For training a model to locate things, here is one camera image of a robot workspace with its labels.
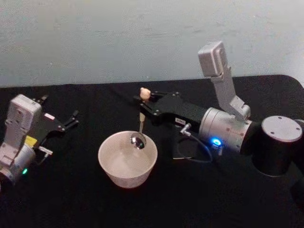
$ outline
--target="black table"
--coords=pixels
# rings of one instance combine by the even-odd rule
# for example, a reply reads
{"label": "black table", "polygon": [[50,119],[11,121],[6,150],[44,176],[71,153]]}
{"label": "black table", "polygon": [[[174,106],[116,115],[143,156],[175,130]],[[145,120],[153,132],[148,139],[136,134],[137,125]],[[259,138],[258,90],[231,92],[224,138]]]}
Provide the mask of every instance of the black table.
{"label": "black table", "polygon": [[[270,115],[304,119],[304,89],[288,76],[234,78],[237,94],[251,107],[252,120]],[[260,174],[250,157],[224,151],[216,165],[174,161],[171,129],[145,133],[159,155],[148,180],[133,190],[115,186],[98,164],[98,148],[109,135],[137,130],[133,96],[141,86],[179,91],[184,100],[219,108],[207,79],[104,85],[56,85],[0,89],[0,138],[8,101],[22,93],[49,94],[44,111],[59,120],[78,109],[81,124],[46,147],[53,156],[31,167],[15,188],[0,197],[0,227],[304,227],[304,214],[289,188],[301,177],[292,165],[280,178]]]}

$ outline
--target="white wall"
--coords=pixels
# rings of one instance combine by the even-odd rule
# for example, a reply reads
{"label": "white wall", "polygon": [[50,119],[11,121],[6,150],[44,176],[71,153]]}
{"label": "white wall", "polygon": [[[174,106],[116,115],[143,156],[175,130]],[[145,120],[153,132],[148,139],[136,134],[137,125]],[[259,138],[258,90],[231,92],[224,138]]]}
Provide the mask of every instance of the white wall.
{"label": "white wall", "polygon": [[0,86],[202,77],[223,40],[235,76],[304,82],[303,0],[0,0]]}

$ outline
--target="spoon handle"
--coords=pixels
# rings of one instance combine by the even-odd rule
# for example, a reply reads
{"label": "spoon handle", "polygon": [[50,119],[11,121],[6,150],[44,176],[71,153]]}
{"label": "spoon handle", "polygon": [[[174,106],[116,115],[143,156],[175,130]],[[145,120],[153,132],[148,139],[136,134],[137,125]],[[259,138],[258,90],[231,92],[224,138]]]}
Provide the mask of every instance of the spoon handle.
{"label": "spoon handle", "polygon": [[143,121],[139,125],[139,133],[143,133]]}

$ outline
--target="cable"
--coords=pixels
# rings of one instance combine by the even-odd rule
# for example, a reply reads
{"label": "cable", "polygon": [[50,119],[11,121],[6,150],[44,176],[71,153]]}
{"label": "cable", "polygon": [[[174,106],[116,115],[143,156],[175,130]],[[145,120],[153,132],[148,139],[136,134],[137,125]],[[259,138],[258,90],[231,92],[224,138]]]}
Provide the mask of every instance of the cable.
{"label": "cable", "polygon": [[[204,161],[204,160],[198,160],[198,159],[187,158],[185,155],[183,155],[183,154],[180,152],[180,143],[183,142],[183,141],[185,141],[185,140],[190,140],[190,139],[193,139],[193,140],[195,140],[195,141],[197,141],[197,142],[199,143],[199,145],[208,153],[208,155],[209,155],[209,157],[210,157],[210,160]],[[211,154],[209,148],[208,148],[201,140],[199,140],[198,138],[194,137],[193,135],[190,135],[190,136],[187,137],[187,138],[181,138],[181,139],[179,139],[178,142],[177,142],[177,149],[176,149],[176,150],[177,150],[177,153],[178,153],[181,157],[183,157],[184,159],[187,159],[187,160],[189,160],[189,161],[191,161],[191,162],[197,162],[197,163],[204,163],[204,164],[206,164],[206,163],[211,163],[211,162],[213,161],[213,157],[212,157],[212,154]]]}

